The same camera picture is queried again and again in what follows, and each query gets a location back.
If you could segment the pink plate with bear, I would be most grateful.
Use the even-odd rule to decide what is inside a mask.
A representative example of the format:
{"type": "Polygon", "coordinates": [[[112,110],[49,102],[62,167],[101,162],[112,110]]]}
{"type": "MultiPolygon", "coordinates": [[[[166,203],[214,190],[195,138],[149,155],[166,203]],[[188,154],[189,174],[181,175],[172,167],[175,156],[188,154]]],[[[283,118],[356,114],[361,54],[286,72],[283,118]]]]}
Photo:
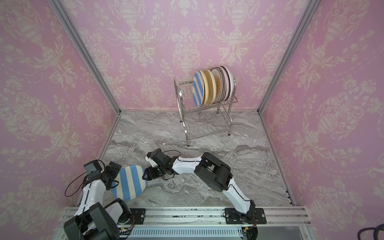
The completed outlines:
{"type": "Polygon", "coordinates": [[[224,101],[227,101],[230,97],[230,90],[231,90],[230,78],[226,68],[224,66],[220,66],[220,68],[222,69],[225,76],[225,80],[226,80],[226,95],[225,95],[224,101]]]}

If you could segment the beige plain plate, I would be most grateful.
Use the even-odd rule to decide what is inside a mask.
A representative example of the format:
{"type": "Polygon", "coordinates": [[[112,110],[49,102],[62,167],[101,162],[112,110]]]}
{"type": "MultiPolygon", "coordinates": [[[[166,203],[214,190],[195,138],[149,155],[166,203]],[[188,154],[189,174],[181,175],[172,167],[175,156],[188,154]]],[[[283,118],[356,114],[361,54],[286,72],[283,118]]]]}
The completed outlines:
{"type": "Polygon", "coordinates": [[[206,69],[203,72],[204,72],[204,74],[207,78],[207,81],[208,81],[208,90],[206,91],[206,93],[208,93],[207,104],[212,104],[215,101],[216,95],[217,95],[216,80],[215,80],[215,77],[214,77],[212,71],[206,69]]]}

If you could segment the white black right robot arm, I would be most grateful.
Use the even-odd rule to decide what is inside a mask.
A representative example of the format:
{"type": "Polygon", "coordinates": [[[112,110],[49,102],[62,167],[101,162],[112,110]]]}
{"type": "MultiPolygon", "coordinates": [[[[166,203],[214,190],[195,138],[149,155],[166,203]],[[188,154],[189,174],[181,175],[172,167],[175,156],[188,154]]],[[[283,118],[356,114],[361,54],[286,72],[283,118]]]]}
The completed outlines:
{"type": "Polygon", "coordinates": [[[145,169],[143,180],[151,181],[165,175],[195,174],[211,189],[224,193],[241,221],[249,224],[255,222],[255,202],[240,190],[230,166],[213,154],[205,152],[195,158],[183,158],[179,155],[170,157],[156,149],[147,153],[146,161],[151,166],[145,169]]]}

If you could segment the silver metal dish rack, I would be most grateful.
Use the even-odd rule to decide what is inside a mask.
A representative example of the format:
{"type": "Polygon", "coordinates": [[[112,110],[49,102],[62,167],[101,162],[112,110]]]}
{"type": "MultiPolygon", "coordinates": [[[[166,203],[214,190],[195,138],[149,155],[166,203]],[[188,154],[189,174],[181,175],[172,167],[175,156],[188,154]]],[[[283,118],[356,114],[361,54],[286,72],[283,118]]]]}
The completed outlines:
{"type": "Polygon", "coordinates": [[[174,80],[180,122],[183,124],[187,146],[192,140],[233,131],[231,111],[238,102],[235,95],[227,101],[197,107],[193,101],[193,82],[174,80]]]}

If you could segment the yellow plate with bear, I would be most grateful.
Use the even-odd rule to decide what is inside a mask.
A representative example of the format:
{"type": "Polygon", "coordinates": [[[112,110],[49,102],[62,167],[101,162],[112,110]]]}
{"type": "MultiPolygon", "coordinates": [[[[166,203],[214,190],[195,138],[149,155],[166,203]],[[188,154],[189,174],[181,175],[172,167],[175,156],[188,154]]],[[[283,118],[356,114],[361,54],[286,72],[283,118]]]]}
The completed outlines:
{"type": "Polygon", "coordinates": [[[209,86],[208,86],[208,79],[203,71],[200,70],[200,73],[202,75],[203,81],[204,81],[204,99],[203,99],[203,105],[205,105],[208,102],[209,97],[209,86]]]}

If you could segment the red rimmed white plate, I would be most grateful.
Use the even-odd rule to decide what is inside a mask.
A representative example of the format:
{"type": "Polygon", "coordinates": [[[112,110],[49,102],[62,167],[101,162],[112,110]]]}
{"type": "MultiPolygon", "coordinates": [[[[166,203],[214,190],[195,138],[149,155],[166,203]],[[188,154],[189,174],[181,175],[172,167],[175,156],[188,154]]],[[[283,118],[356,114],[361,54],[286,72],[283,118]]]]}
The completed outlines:
{"type": "Polygon", "coordinates": [[[220,98],[220,94],[222,91],[222,83],[221,83],[222,79],[221,79],[220,73],[219,73],[217,68],[212,68],[211,71],[215,77],[216,85],[217,85],[217,95],[216,95],[216,99],[215,99],[214,103],[219,103],[219,98],[220,98]]]}

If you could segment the orange sunburst patterned plate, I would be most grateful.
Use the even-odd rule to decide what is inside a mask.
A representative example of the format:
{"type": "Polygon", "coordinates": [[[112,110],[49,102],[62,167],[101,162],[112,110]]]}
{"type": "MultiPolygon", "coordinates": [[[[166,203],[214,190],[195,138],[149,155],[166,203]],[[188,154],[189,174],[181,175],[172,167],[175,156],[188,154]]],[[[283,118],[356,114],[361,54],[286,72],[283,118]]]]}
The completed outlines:
{"type": "Polygon", "coordinates": [[[224,75],[224,72],[222,70],[221,67],[217,67],[219,73],[220,73],[220,76],[221,76],[221,83],[222,83],[222,91],[221,91],[221,94],[220,94],[220,98],[219,98],[219,103],[224,101],[225,100],[225,96],[226,96],[226,90],[227,90],[227,81],[226,81],[226,78],[225,78],[225,75],[224,75]]]}

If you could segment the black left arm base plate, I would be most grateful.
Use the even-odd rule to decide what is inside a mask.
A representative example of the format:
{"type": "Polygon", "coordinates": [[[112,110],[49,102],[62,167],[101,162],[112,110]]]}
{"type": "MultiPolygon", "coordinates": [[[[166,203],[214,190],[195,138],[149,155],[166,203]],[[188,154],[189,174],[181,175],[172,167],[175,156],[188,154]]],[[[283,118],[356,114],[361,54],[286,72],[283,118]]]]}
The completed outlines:
{"type": "Polygon", "coordinates": [[[145,219],[146,209],[143,208],[133,208],[129,209],[127,213],[119,218],[118,223],[120,225],[142,225],[145,219]]]}

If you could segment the blue striped plate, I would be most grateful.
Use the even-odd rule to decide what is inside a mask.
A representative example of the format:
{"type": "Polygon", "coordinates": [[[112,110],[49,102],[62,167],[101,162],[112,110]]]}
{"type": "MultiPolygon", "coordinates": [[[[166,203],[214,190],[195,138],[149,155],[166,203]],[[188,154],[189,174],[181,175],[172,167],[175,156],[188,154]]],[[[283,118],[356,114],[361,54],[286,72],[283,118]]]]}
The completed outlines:
{"type": "Polygon", "coordinates": [[[202,71],[197,70],[193,78],[193,99],[197,107],[201,107],[203,105],[204,94],[205,88],[202,71]]]}
{"type": "Polygon", "coordinates": [[[147,187],[148,181],[143,180],[145,169],[138,165],[127,166],[119,172],[113,182],[110,191],[115,198],[120,198],[123,201],[131,201],[140,196],[147,187]]]}

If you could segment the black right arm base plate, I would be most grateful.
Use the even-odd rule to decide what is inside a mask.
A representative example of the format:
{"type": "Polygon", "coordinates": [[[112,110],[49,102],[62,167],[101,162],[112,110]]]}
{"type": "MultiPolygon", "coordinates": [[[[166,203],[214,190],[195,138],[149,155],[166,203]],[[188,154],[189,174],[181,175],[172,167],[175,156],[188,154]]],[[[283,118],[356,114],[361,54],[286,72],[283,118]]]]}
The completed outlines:
{"type": "Polygon", "coordinates": [[[223,217],[227,225],[250,224],[265,225],[267,223],[266,214],[263,208],[255,208],[253,213],[242,214],[234,208],[225,208],[223,217]]]}

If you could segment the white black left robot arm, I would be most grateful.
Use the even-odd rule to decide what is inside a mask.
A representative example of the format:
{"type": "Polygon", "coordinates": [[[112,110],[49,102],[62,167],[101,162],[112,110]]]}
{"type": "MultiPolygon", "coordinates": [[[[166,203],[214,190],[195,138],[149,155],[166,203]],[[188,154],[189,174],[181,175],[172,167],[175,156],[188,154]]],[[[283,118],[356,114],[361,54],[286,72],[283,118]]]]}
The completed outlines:
{"type": "Polygon", "coordinates": [[[93,160],[84,165],[86,176],[81,185],[83,197],[75,216],[65,222],[64,231],[69,240],[118,240],[118,222],[125,223],[131,217],[126,203],[117,198],[103,207],[104,193],[114,188],[122,166],[93,160]]]}

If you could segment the white floral plate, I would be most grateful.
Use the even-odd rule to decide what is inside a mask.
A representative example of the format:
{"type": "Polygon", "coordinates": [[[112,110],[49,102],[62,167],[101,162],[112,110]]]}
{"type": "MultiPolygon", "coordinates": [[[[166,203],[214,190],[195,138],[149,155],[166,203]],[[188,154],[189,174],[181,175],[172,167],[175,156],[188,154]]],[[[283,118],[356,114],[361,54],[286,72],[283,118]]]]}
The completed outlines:
{"type": "Polygon", "coordinates": [[[225,67],[225,66],[222,66],[222,67],[226,70],[227,75],[228,75],[228,77],[229,77],[229,81],[230,81],[230,91],[229,91],[229,95],[228,95],[228,97],[227,97],[227,99],[226,99],[226,100],[229,100],[229,99],[232,97],[233,92],[234,92],[234,88],[235,88],[235,80],[234,80],[234,76],[233,76],[233,74],[231,73],[231,71],[230,71],[227,67],[225,67]]]}

